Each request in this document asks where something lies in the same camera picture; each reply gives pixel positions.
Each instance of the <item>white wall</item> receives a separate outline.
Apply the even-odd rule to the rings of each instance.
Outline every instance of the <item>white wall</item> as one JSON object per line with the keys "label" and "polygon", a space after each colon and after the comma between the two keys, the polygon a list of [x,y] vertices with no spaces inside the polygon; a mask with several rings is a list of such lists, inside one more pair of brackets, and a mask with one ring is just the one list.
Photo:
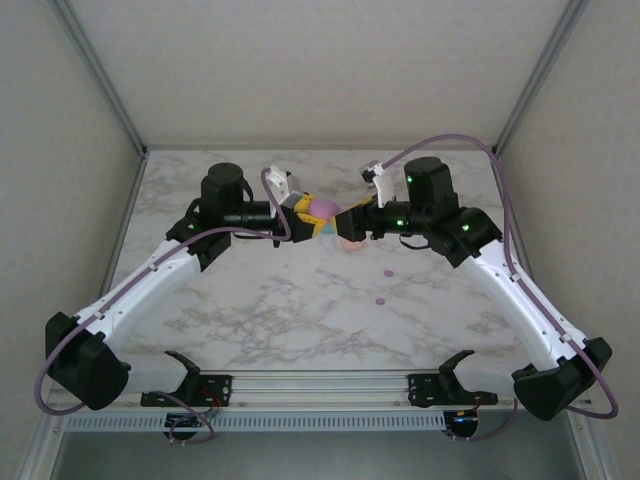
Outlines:
{"label": "white wall", "polygon": [[622,478],[640,468],[638,25],[637,0],[593,0],[505,156],[537,281],[613,347],[620,416],[606,427]]}
{"label": "white wall", "polygon": [[158,145],[494,142],[566,0],[72,0]]}
{"label": "white wall", "polygon": [[43,0],[0,14],[0,478],[39,411],[44,325],[98,293],[136,155]]}

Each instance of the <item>purple ball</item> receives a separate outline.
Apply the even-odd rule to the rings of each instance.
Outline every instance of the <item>purple ball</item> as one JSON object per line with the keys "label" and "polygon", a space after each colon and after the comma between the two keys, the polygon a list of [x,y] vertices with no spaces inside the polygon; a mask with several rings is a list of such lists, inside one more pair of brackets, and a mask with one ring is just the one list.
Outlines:
{"label": "purple ball", "polygon": [[331,220],[340,213],[340,206],[333,200],[314,198],[309,205],[309,214],[323,220]]}

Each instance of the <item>marble tabletop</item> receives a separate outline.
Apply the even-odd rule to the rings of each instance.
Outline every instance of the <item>marble tabletop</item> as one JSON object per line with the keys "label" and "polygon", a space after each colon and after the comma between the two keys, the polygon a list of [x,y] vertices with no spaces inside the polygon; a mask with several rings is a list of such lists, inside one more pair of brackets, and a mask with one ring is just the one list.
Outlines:
{"label": "marble tabletop", "polygon": [[[152,253],[217,162],[240,165],[256,199],[266,199],[259,172],[273,164],[299,177],[305,191],[345,208],[371,195],[359,167],[394,153],[153,151],[114,281]],[[502,226],[483,153],[444,150],[408,158],[425,155],[449,165],[462,205],[484,209]],[[398,199],[406,199],[402,166],[392,174]],[[215,370],[387,370],[436,368],[467,348],[510,357],[518,345],[492,303],[435,253],[411,251],[396,235],[346,253],[336,235],[321,234],[279,249],[267,240],[234,239],[204,274],[158,305],[125,350],[176,350]]]}

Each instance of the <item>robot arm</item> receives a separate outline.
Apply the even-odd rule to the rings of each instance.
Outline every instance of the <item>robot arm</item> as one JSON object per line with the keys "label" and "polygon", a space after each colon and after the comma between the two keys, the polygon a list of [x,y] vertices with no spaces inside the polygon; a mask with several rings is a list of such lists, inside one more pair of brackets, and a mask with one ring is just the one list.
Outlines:
{"label": "robot arm", "polygon": [[[389,182],[375,181],[375,176],[388,175],[374,168],[363,173],[379,193],[385,186],[385,199],[395,198]],[[511,365],[478,361],[471,356],[473,351],[461,352],[445,362],[447,369],[440,370],[444,389],[451,395],[457,389],[516,396],[533,415],[550,420],[595,381],[568,342],[575,341],[600,371],[611,357],[609,345],[602,338],[588,340],[562,317],[517,262],[517,273],[511,273],[502,233],[482,210],[459,206],[449,169],[440,159],[408,162],[405,180],[408,202],[390,200],[381,206],[379,198],[367,199],[336,216],[336,232],[350,241],[362,241],[368,232],[373,240],[386,233],[422,235],[429,248],[464,272],[495,303],[531,359],[531,364],[513,371]],[[556,331],[518,281],[529,287],[566,334]]]}
{"label": "robot arm", "polygon": [[[326,222],[308,214],[312,197],[296,190],[294,177],[271,167],[266,183],[289,226],[288,240],[304,241],[322,230]],[[205,234],[218,228],[222,231]],[[61,350],[48,370],[49,376],[94,410],[109,405],[122,393],[177,392],[178,397],[189,401],[199,369],[184,356],[167,352],[149,358],[125,355],[120,350],[160,300],[208,269],[229,248],[231,233],[237,230],[285,238],[275,208],[268,201],[254,201],[242,169],[217,164],[202,180],[200,198],[191,203],[147,261],[74,317],[57,313],[49,320],[47,356],[79,324],[96,318]],[[278,247],[279,241],[274,240],[274,246]]]}

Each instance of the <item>pink object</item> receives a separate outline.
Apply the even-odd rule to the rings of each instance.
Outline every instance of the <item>pink object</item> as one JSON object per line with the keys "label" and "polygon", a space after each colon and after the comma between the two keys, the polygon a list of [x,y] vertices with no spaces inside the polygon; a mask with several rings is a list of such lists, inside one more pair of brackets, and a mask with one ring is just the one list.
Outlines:
{"label": "pink object", "polygon": [[350,242],[349,240],[341,238],[340,243],[342,244],[344,251],[347,253],[359,252],[364,248],[364,242]]}
{"label": "pink object", "polygon": [[340,206],[333,200],[314,198],[309,205],[309,214],[323,220],[331,220],[340,213]]}

